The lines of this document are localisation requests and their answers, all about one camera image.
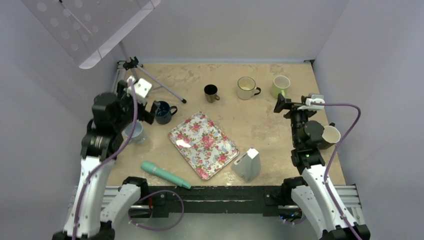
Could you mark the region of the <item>dark blue mug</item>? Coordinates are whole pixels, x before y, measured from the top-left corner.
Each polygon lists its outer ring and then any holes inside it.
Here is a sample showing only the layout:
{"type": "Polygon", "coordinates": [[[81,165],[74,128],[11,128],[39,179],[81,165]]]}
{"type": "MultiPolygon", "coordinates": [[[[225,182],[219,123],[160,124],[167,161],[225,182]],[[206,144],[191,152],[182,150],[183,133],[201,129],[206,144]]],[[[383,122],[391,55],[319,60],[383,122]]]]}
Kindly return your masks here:
{"type": "Polygon", "coordinates": [[[173,115],[178,111],[177,106],[170,106],[166,101],[158,101],[159,107],[155,115],[155,120],[160,125],[166,125],[171,120],[173,115]]]}

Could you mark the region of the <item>light green mug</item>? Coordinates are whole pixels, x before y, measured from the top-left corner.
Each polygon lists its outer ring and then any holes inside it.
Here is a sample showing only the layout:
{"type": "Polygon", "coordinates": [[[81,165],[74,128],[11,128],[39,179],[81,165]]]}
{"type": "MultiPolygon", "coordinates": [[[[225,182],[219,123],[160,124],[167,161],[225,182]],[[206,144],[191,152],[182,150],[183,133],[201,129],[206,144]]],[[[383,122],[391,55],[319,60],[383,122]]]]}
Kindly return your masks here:
{"type": "Polygon", "coordinates": [[[290,85],[291,81],[288,77],[284,75],[278,75],[273,79],[270,95],[275,99],[278,98],[279,94],[281,94],[283,97],[286,97],[286,93],[290,85]]]}

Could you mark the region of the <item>grey mug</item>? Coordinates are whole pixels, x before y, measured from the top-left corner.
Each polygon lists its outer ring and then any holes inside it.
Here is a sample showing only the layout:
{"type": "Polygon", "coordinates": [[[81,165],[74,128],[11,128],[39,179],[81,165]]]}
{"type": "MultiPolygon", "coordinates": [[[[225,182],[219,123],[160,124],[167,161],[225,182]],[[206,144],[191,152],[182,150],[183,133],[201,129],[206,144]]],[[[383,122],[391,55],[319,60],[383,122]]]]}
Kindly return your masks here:
{"type": "MultiPolygon", "coordinates": [[[[129,124],[123,131],[122,135],[125,138],[130,136],[132,130],[132,124],[129,124]]],[[[146,140],[145,130],[141,122],[137,121],[135,124],[134,131],[129,139],[129,144],[142,144],[146,140]]]]}

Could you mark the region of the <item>cream mug black handle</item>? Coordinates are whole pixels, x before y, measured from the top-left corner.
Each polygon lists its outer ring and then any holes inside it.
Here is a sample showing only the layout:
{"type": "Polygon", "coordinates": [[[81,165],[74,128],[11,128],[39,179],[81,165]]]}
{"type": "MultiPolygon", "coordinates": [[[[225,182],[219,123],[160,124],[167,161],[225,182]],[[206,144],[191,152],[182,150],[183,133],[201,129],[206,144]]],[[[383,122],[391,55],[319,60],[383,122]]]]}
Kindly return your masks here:
{"type": "Polygon", "coordinates": [[[261,88],[257,86],[255,80],[251,77],[244,76],[237,81],[236,95],[241,100],[249,100],[253,96],[261,93],[261,88]]]}

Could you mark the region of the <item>brown small mug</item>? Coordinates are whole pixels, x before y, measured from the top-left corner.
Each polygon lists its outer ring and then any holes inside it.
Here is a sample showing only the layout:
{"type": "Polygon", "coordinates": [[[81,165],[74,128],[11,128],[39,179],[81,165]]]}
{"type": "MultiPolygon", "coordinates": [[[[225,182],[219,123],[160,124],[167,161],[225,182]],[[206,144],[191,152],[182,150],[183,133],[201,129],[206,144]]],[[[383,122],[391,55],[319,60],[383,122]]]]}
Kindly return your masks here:
{"type": "Polygon", "coordinates": [[[219,101],[221,98],[218,95],[218,87],[214,84],[208,84],[203,89],[206,101],[208,103],[214,103],[219,101]]]}

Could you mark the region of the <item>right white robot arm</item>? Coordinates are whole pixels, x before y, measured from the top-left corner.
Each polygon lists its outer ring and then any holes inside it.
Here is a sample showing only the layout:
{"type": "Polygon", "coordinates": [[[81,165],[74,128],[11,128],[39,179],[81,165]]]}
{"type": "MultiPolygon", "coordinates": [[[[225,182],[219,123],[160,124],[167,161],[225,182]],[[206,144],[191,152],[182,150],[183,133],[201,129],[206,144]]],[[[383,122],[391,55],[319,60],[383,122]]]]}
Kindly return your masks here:
{"type": "Polygon", "coordinates": [[[325,106],[319,94],[302,96],[301,102],[293,102],[282,93],[277,95],[273,111],[287,111],[284,118],[290,120],[291,161],[300,174],[283,181],[280,196],[300,208],[319,240],[369,240],[369,228],[343,203],[329,177],[331,163],[325,162],[319,149],[325,140],[325,127],[310,118],[325,106]]]}

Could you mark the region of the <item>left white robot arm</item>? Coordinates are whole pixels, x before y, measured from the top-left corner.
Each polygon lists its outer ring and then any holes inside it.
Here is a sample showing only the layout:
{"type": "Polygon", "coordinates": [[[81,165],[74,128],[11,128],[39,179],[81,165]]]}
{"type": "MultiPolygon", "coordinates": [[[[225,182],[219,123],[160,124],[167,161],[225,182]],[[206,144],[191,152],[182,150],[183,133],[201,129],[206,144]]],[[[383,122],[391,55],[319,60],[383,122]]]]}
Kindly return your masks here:
{"type": "Polygon", "coordinates": [[[125,128],[135,132],[140,122],[152,124],[159,107],[153,103],[146,110],[152,84],[144,79],[129,78],[117,84],[116,92],[103,92],[93,101],[92,119],[81,141],[81,171],[75,200],[61,231],[54,240],[112,240],[116,225],[131,205],[142,205],[149,199],[147,181],[128,177],[121,193],[103,207],[109,175],[119,153],[131,141],[123,138],[125,128]]]}

